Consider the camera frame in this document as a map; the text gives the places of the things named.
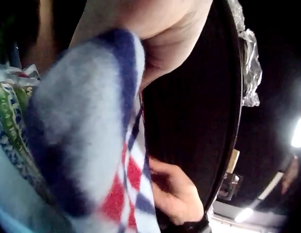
ceiling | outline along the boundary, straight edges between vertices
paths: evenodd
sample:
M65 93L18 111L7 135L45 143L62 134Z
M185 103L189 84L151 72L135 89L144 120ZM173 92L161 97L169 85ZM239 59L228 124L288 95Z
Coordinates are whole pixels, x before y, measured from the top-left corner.
M240 151L235 173L244 177L231 201L237 207L250 205L277 171L283 170L294 152L299 159L299 177L290 192L272 192L257 208L285 214L301 191L301 148L291 147L297 121L301 118L301 7L270 5L262 0L240 0L247 28L258 42L263 77L258 87L259 107L243 107L235 148Z

aluminum foil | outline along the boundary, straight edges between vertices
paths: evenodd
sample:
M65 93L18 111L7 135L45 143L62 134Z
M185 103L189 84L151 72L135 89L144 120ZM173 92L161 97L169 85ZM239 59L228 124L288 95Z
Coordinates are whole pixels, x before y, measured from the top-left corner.
M262 69L258 61L257 41L253 31L245 30L244 15L242 6L238 0L227 0L230 6L236 29L240 38L244 40L244 67L243 83L244 92L242 96L242 106L259 106L259 98L256 89L262 79Z

finger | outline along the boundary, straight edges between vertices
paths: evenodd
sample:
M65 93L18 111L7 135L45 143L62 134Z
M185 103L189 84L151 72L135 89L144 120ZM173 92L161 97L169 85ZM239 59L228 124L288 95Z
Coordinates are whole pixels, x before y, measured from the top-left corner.
M162 191L155 182L153 182L153 195L155 206L165 214L171 215L173 206L176 205L176 198L172 194Z
M175 172L178 169L178 166L176 165L160 162L153 158L149 158L149 167L153 172L163 173L168 175L175 174Z

skin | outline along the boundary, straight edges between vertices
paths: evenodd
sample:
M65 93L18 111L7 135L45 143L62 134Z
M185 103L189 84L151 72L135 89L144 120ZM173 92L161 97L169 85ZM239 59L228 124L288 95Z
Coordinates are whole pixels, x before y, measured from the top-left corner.
M198 222L203 218L203 204L190 178L180 167L149 159L154 201L175 225Z
M143 39L146 50L140 90L188 58L211 3L212 0L136 0L122 7L117 24Z

sleeve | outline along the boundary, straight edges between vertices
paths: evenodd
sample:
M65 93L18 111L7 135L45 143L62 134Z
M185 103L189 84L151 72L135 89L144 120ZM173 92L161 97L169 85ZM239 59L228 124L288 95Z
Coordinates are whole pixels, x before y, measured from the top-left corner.
M212 233L207 216L200 222L185 222L183 225L169 225L163 233Z

